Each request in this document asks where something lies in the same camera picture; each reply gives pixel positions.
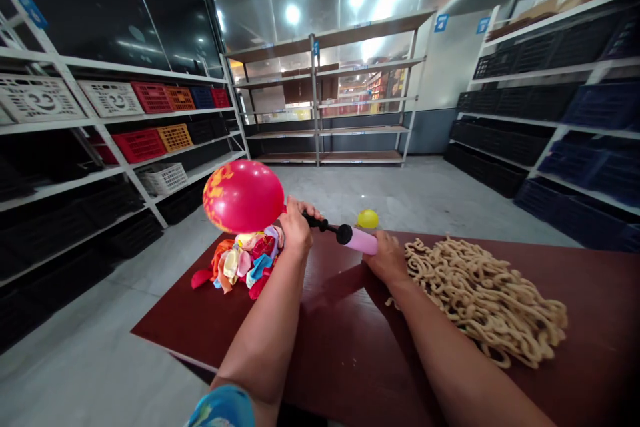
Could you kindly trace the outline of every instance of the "red table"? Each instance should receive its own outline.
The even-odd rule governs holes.
[[[440,236],[416,236],[433,245]],[[212,372],[253,302],[246,286],[227,296],[191,276],[207,268],[221,235],[135,326],[132,333]],[[473,240],[564,302],[567,339],[538,370],[514,365],[508,375],[560,426],[611,420],[635,365],[640,256],[577,248]],[[360,255],[314,232],[284,401],[348,426],[444,423],[402,314]]]

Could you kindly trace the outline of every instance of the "blue sign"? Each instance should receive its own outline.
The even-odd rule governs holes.
[[[449,14],[440,14],[435,20],[435,32],[444,32],[449,22]]]
[[[491,20],[490,17],[483,17],[482,19],[480,19],[480,21],[478,22],[478,30],[475,33],[482,34],[487,32],[487,28],[489,27],[490,20]]]
[[[18,2],[22,4],[22,7],[25,8],[33,23],[40,29],[44,29],[49,25],[45,17],[42,15],[42,12],[40,12],[40,9],[37,8],[33,0],[18,0]]]

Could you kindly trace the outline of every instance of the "tangled string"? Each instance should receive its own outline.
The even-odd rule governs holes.
[[[511,366],[509,355],[537,368],[566,337],[567,307],[544,299],[508,262],[478,245],[447,235],[431,249],[416,239],[405,244],[405,258],[413,282],[502,368]]]

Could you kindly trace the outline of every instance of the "concrete floor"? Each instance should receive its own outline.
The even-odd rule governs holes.
[[[388,230],[578,246],[440,157],[274,170],[331,223],[370,208]],[[219,233],[196,211],[0,356],[0,425],[184,425],[207,387],[129,331]]]

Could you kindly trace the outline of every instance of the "white shelving unit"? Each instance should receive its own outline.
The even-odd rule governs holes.
[[[157,82],[164,81],[164,82],[175,83],[177,81],[185,81],[185,82],[197,81],[199,83],[207,83],[209,85],[216,84],[216,85],[230,86],[231,84],[229,82],[229,72],[228,72],[228,69],[226,68],[226,65],[222,66],[223,77],[218,78],[218,77],[192,75],[192,74],[173,72],[173,71],[162,71],[159,69],[150,69],[146,67],[136,67],[136,66],[130,66],[130,65],[102,62],[102,61],[92,61],[89,59],[80,59],[77,57],[70,57],[70,56],[62,56],[58,54],[57,50],[54,48],[51,40],[48,38],[46,33],[42,29],[39,29],[34,24],[34,22],[32,22],[31,18],[28,16],[22,4],[20,4],[18,0],[11,0],[11,2],[15,10],[17,11],[17,14],[13,16],[11,19],[5,20],[5,17],[2,16],[2,14],[0,13],[0,27],[5,29],[4,32],[0,32],[0,35],[3,36],[5,43],[7,40],[9,40],[11,44],[18,45],[21,47],[21,49],[0,47],[0,60],[2,60],[5,64],[16,65],[19,67],[20,66],[27,67],[30,65],[34,65],[34,63],[38,64],[39,66],[44,66],[44,65],[52,66],[57,71],[59,76],[64,80],[69,90],[72,92],[76,101],[82,108],[82,111],[86,115],[86,119],[74,119],[70,121],[23,123],[23,124],[16,123],[16,124],[10,124],[10,125],[1,125],[0,135],[33,133],[33,132],[39,132],[39,131],[49,131],[53,129],[75,129],[75,128],[81,128],[81,127],[94,127],[95,130],[100,134],[102,139],[105,141],[105,144],[109,147],[109,150],[113,153],[113,156],[116,158],[118,164],[106,166],[102,171],[91,173],[81,179],[75,179],[73,181],[68,181],[64,183],[57,183],[57,184],[47,185],[44,187],[38,187],[36,188],[36,191],[31,195],[28,195],[26,197],[19,197],[16,199],[10,199],[8,201],[0,203],[0,211],[13,209],[15,207],[25,205],[27,203],[31,203],[39,199],[44,199],[45,197],[50,197],[65,191],[69,191],[76,187],[80,187],[95,181],[99,181],[101,179],[106,179],[107,177],[112,177],[120,174],[124,174],[129,179],[131,184],[136,188],[136,190],[142,197],[145,206],[140,211],[126,214],[125,216],[121,217],[116,222],[114,222],[111,226],[108,226],[104,229],[99,230],[98,232],[95,232],[91,236],[88,236],[87,238],[80,240],[73,246],[70,246],[62,250],[61,252],[54,254],[52,257],[30,266],[27,270],[17,274],[16,276],[10,279],[7,279],[3,282],[0,282],[0,286],[3,286],[5,284],[12,282],[16,278],[26,274],[27,272],[30,272],[36,269],[37,267],[45,264],[46,262],[49,262],[55,257],[62,255],[63,253],[82,244],[83,242],[86,242],[87,240],[101,234],[102,232],[109,230],[111,227],[115,226],[116,224],[119,224],[120,222],[127,220],[128,218],[136,215],[137,213],[145,209],[149,209],[155,215],[160,225],[163,228],[167,228],[168,227],[167,223],[165,219],[162,217],[161,213],[159,212],[156,204],[162,199],[165,199],[166,197],[168,197],[169,195],[162,196],[161,198],[160,197],[152,198],[151,195],[143,187],[134,169],[141,167],[143,165],[161,161],[168,157],[172,157],[173,155],[181,154],[183,152],[187,152],[193,149],[199,149],[200,147],[203,147],[205,145],[210,145],[212,143],[227,140],[227,143],[229,145],[229,150],[231,152],[221,157],[218,157],[217,159],[213,159],[212,161],[209,161],[203,165],[200,165],[197,168],[193,169],[192,171],[189,171],[187,173],[189,175],[189,182],[187,183],[187,185],[190,185],[198,181],[199,179],[202,179],[203,177],[211,174],[215,169],[223,166],[225,163],[232,161],[233,159],[239,159],[240,157],[243,157],[245,155],[249,156],[249,151],[247,149],[247,143],[244,136],[243,125],[238,113],[237,104],[235,102],[235,96],[233,92],[230,92],[230,96],[229,96],[233,106],[223,108],[223,109],[198,109],[194,111],[177,111],[177,112],[171,112],[171,113],[141,114],[141,115],[128,115],[128,116],[121,116],[121,117],[101,118],[101,117],[98,117],[97,113],[95,112],[88,98],[85,96],[84,92],[80,88],[76,78],[73,76],[73,74],[71,73],[71,70],[69,69],[70,67],[82,67],[84,68],[83,75],[87,75],[87,72],[95,73],[97,78],[100,78],[100,76],[105,72],[107,73],[119,72],[119,73],[131,74],[132,77],[135,75],[144,75],[145,78],[147,79],[151,78],[156,80]],[[19,36],[17,36],[15,32],[16,26],[21,24],[24,24],[28,28],[28,30],[30,30],[31,34],[34,36],[34,38],[36,38],[36,40],[40,44],[40,47],[42,48],[43,52],[30,51],[26,49],[24,43],[22,42],[22,40],[20,40]],[[226,136],[213,139],[206,143],[193,145],[186,149],[181,149],[179,151],[167,153],[161,157],[149,159],[148,161],[143,161],[141,163],[135,163],[135,164],[130,164],[127,162],[127,160],[122,155],[122,152],[119,150],[119,148],[115,144],[113,137],[111,136],[111,134],[109,133],[106,127],[107,125],[113,124],[113,123],[130,123],[135,121],[146,121],[151,119],[173,118],[173,117],[182,118],[184,116],[199,116],[202,114],[231,112],[231,111],[235,113],[235,120],[238,123],[238,129],[236,131],[232,131]],[[242,141],[241,143],[239,143],[236,140],[238,136],[241,137],[241,141]],[[238,149],[240,149],[239,151],[233,150],[233,145],[231,144],[231,141],[233,141],[237,145]]]
[[[313,129],[305,130],[291,130],[291,131],[260,131],[262,124],[257,123],[259,131],[253,135],[247,137],[248,140],[261,140],[261,139],[286,139],[293,137],[313,137],[315,139],[315,151],[307,153],[281,153],[281,154],[263,154],[258,157],[258,161],[264,163],[315,163],[316,166],[320,166],[323,163],[399,163],[404,165],[409,141],[411,140],[411,131],[413,129],[414,116],[411,117],[409,127],[403,126],[405,107],[407,101],[417,101],[417,96],[408,97],[407,89],[409,86],[409,80],[411,77],[411,69],[424,62],[427,58],[426,52],[422,57],[414,57],[415,54],[415,38],[418,28],[425,22],[429,21],[435,11],[424,10],[411,13],[408,15],[390,17],[381,21],[372,21],[366,23],[356,24],[344,29],[334,29],[332,31],[326,31],[320,34],[310,34],[308,37],[299,37],[290,41],[284,41],[276,44],[266,44],[259,47],[250,49],[243,49],[241,51],[229,52],[225,54],[228,59],[234,59],[244,64],[264,61],[275,57],[288,56],[293,54],[300,54],[309,52],[311,56],[311,73],[302,74],[291,77],[274,77],[273,79],[259,79],[256,81],[250,81],[247,77],[247,70],[245,69],[245,81],[242,83],[235,83],[233,87],[236,89],[263,89],[265,87],[273,87],[278,85],[284,85],[290,82],[299,82],[309,80],[312,86],[313,98],[311,104],[308,107],[297,107],[291,109],[277,109],[271,112],[247,112],[246,115],[264,115],[270,113],[287,112],[295,109],[310,109],[313,112]],[[413,32],[411,38],[411,45],[409,48],[409,55],[406,59],[400,59],[395,61],[389,61],[384,63],[362,65],[358,67],[344,67],[340,69],[333,69],[330,71],[320,71],[317,67],[319,60],[319,52],[314,55],[313,46],[317,43],[319,49],[326,49],[329,47],[335,47],[339,45],[350,44],[354,42],[365,41],[367,39],[373,39],[376,37],[388,36],[404,32]],[[403,92],[399,97],[393,97],[390,99],[373,99],[370,101],[354,101],[354,102],[336,102],[336,103],[321,103],[317,94],[317,82],[325,79],[335,79],[339,77],[345,77],[348,75],[359,75],[375,72],[388,72],[397,69],[407,69],[407,75],[404,79]],[[384,125],[384,126],[362,126],[362,127],[349,127],[349,128],[333,128],[324,129],[321,125],[323,115],[322,110],[329,107],[342,107],[352,105],[371,105],[382,104],[389,102],[399,101],[401,107],[398,111],[400,120],[398,125]],[[398,153],[400,134],[407,134],[405,141],[404,154]],[[320,138],[333,135],[362,135],[362,134],[395,134],[395,150],[394,151],[359,151],[359,152],[333,152],[325,153],[320,147]]]
[[[486,39],[489,36],[489,33],[491,32],[493,26],[495,25],[495,20],[498,14],[498,10],[500,8],[500,6],[496,6],[493,9],[493,12],[491,14],[491,19],[489,21],[489,27],[487,29],[487,32],[485,34],[485,40],[482,43],[481,47],[480,47],[480,52],[478,55],[478,59],[484,55],[488,55],[491,54],[495,51],[495,48],[498,44],[504,42],[504,41],[508,41],[510,39],[514,39],[517,38],[519,36],[522,35],[526,35],[529,33],[533,33],[536,30],[540,29],[540,28],[545,28],[548,27],[558,21],[562,21],[564,19],[567,19],[573,15],[576,14],[580,14],[582,12],[588,11],[589,9],[592,9],[594,7],[598,7],[600,5],[604,5],[610,1],[614,1],[614,0],[593,0],[590,1],[588,3],[585,3],[583,5],[580,5],[578,7],[575,7],[574,9],[571,9],[569,11],[566,11],[564,13],[552,16],[550,18],[545,19],[544,21],[541,21],[539,23],[524,27],[518,31],[512,32],[510,34],[504,35],[502,37],[499,37],[497,39],[494,39],[492,41],[486,41]],[[473,91],[476,89],[480,89],[482,87],[483,84],[485,83],[495,83],[495,82],[503,82],[503,81],[514,81],[517,79],[533,79],[533,78],[540,78],[540,77],[547,77],[547,76],[558,76],[558,75],[565,75],[565,74],[571,74],[571,73],[587,73],[588,74],[588,78],[586,80],[586,82],[584,82],[584,85],[592,85],[592,84],[597,84],[600,81],[602,81],[612,69],[616,69],[619,67],[630,67],[630,66],[640,66],[640,57],[627,57],[624,59],[612,59],[612,60],[606,60],[606,61],[597,61],[597,62],[593,62],[593,63],[588,63],[588,64],[580,64],[580,65],[572,65],[572,66],[566,66],[566,67],[559,67],[557,69],[545,69],[545,70],[540,70],[540,71],[530,71],[530,72],[525,72],[525,73],[517,73],[517,74],[510,74],[510,75],[503,75],[503,76],[497,76],[497,77],[488,77],[488,78],[483,78],[483,79],[471,79],[469,81],[469,84],[467,86],[467,91]],[[542,151],[542,153],[540,154],[540,156],[537,159],[537,162],[532,166],[532,167],[527,167],[527,166],[523,166],[520,165],[519,163],[516,163],[514,161],[511,161],[509,159],[505,159],[503,157],[497,156],[495,154],[489,153],[487,151],[484,151],[482,149],[478,149],[477,147],[472,147],[469,145],[466,145],[465,143],[461,143],[459,141],[454,141],[453,139],[450,141],[451,143],[458,143],[458,144],[462,144],[465,145],[466,147],[469,147],[471,149],[474,149],[476,151],[482,152],[486,155],[495,157],[496,159],[500,159],[501,161],[504,161],[506,163],[515,165],[520,167],[521,169],[525,169],[527,171],[529,171],[529,174],[527,175],[527,178],[531,178],[531,177],[545,177],[553,182],[556,182],[560,185],[563,185],[565,187],[569,187],[570,189],[573,189],[574,191],[580,192],[584,195],[588,195],[590,197],[593,197],[595,199],[598,199],[604,203],[607,203],[609,205],[615,206],[618,209],[622,209],[624,211],[636,214],[636,215],[640,215],[640,209],[637,207],[632,207],[626,204],[623,204],[619,201],[617,201],[616,199],[614,199],[613,197],[600,193],[600,192],[596,192],[596,191],[588,191],[587,189],[584,189],[582,187],[576,186],[574,184],[568,183],[567,181],[564,181],[562,179],[560,179],[557,176],[553,176],[553,175],[548,175],[545,173],[542,173],[540,171],[538,171],[538,167],[540,166],[540,164],[542,163],[542,161],[545,159],[545,157],[549,154],[553,144],[556,141],[561,140],[568,132],[570,131],[578,131],[578,132],[583,132],[583,133],[590,133],[590,134],[595,134],[595,135],[605,135],[605,136],[612,136],[612,137],[621,137],[624,139],[638,139],[640,140],[640,133],[636,133],[633,131],[621,131],[621,130],[611,130],[611,129],[599,129],[599,128],[593,128],[593,127],[584,127],[584,126],[577,126],[577,125],[570,125],[570,124],[565,124],[562,122],[549,122],[549,121],[537,121],[537,120],[533,120],[533,119],[522,119],[522,118],[518,118],[518,117],[507,117],[507,116],[500,116],[500,115],[489,115],[489,114],[480,114],[480,113],[459,113],[457,118],[458,119],[462,119],[463,117],[477,117],[477,118],[484,118],[484,119],[495,119],[498,121],[509,121],[509,122],[513,122],[513,123],[521,123],[521,124],[529,124],[529,125],[539,125],[539,126],[544,126],[544,127],[550,127],[552,129],[554,129],[553,131],[553,135],[551,136],[551,138],[549,139],[549,142],[547,143],[547,145],[545,146],[544,150]]]

